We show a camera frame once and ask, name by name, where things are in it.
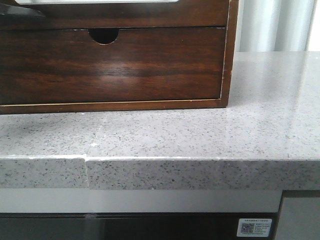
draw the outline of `curtain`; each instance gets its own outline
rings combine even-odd
[[[237,52],[305,51],[316,0],[239,0]]]

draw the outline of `finger pull hole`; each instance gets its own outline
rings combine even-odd
[[[88,29],[90,37],[98,44],[111,44],[113,43],[118,35],[119,28],[90,28]]]

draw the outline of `qr code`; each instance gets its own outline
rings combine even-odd
[[[252,234],[255,230],[255,223],[242,223],[241,233],[242,234]]]

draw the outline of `drawer front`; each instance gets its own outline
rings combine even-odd
[[[120,29],[103,45],[87,30],[0,33],[0,104],[217,99],[225,28]]]
[[[2,0],[14,5],[14,0]],[[10,24],[0,29],[89,29],[225,26],[229,0],[179,0],[166,3],[24,5],[43,12],[44,22]]]

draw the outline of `quartz countertop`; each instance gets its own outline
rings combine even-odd
[[[227,108],[0,115],[0,188],[320,190],[319,66],[236,53]]]

